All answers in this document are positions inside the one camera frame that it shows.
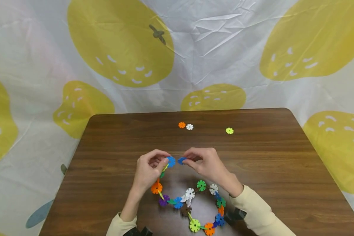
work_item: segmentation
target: wrinkled fabric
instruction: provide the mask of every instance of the wrinkled fabric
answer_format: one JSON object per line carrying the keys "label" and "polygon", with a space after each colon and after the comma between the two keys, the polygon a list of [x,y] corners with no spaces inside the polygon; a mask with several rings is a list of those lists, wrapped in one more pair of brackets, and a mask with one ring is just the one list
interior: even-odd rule
{"label": "wrinkled fabric", "polygon": [[0,1],[0,234],[39,234],[92,115],[274,107],[354,210],[354,0]]}

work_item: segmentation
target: ring of toy pieces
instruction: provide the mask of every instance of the ring of toy pieces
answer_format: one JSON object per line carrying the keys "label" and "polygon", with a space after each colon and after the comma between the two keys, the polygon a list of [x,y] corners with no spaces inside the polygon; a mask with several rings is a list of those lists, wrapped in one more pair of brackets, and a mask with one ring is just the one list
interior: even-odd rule
{"label": "ring of toy pieces", "polygon": [[[164,177],[165,171],[167,168],[172,168],[176,161],[174,157],[169,156],[167,157],[169,159],[169,163],[167,166],[163,169],[162,174],[160,175],[160,178]],[[182,157],[178,159],[178,163],[180,165],[183,165],[182,161],[184,161],[186,158]],[[200,229],[204,230],[205,234],[207,236],[212,236],[215,233],[215,228],[217,226],[224,226],[225,221],[224,221],[224,208],[226,206],[226,201],[223,197],[219,195],[219,189],[216,184],[211,184],[209,187],[210,193],[215,197],[216,199],[216,206],[218,208],[218,214],[216,214],[214,222],[209,222],[205,224],[204,226],[197,220],[193,219],[191,216],[191,201],[195,197],[196,193],[202,193],[206,190],[206,182],[203,180],[200,180],[197,182],[197,188],[189,188],[186,190],[185,194],[181,197],[177,197],[175,199],[171,199],[168,195],[162,194],[163,191],[163,186],[160,183],[160,178],[157,179],[157,181],[152,185],[151,191],[153,194],[159,194],[159,204],[160,206],[167,206],[168,204],[171,204],[174,206],[175,209],[180,209],[180,212],[182,213],[183,216],[189,217],[190,224],[189,228],[192,232],[197,233]]]}

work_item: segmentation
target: wrist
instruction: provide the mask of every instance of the wrist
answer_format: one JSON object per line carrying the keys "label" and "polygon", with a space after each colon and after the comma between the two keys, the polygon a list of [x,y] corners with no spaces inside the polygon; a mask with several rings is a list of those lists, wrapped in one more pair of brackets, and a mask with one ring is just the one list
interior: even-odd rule
{"label": "wrist", "polygon": [[233,198],[238,197],[244,191],[244,185],[240,183],[235,174],[227,173],[220,185]]}
{"label": "wrist", "polygon": [[132,188],[130,189],[128,198],[132,199],[133,201],[140,201],[142,199],[143,195],[144,195],[144,191],[132,186]]}

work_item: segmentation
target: wooden table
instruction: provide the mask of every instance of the wooden table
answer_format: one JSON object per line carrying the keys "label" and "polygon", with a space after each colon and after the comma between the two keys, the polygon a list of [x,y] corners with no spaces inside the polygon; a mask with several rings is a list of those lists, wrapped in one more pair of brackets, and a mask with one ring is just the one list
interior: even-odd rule
{"label": "wooden table", "polygon": [[[194,129],[180,129],[181,121]],[[226,134],[227,127],[234,134]],[[190,147],[214,147],[229,171],[257,191],[297,236],[354,235],[353,211],[293,114],[283,108],[93,116],[40,235],[105,236],[125,203],[138,157],[158,148],[178,159]],[[181,196],[199,179],[188,166],[176,164],[162,179],[163,193]],[[222,189],[219,193],[228,200]],[[151,191],[143,197],[140,230],[147,226],[154,236],[205,235],[190,232],[189,220],[171,206],[159,207],[157,199]],[[200,222],[214,221],[217,208],[209,194],[197,195],[192,208]],[[254,234],[240,221],[215,235]]]}

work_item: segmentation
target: sleeve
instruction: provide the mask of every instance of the sleeve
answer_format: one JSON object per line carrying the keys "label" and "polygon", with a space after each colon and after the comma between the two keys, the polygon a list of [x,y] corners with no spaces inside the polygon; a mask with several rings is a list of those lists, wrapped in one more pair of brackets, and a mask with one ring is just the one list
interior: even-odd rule
{"label": "sleeve", "polygon": [[237,209],[246,212],[244,221],[258,236],[296,236],[248,186],[244,186],[244,191],[238,197],[230,197],[230,200]]}
{"label": "sleeve", "polygon": [[122,221],[122,219],[119,217],[120,214],[121,213],[118,213],[111,221],[106,236],[123,236],[130,229],[136,227],[136,221],[137,221],[136,217],[130,222],[125,222]]}

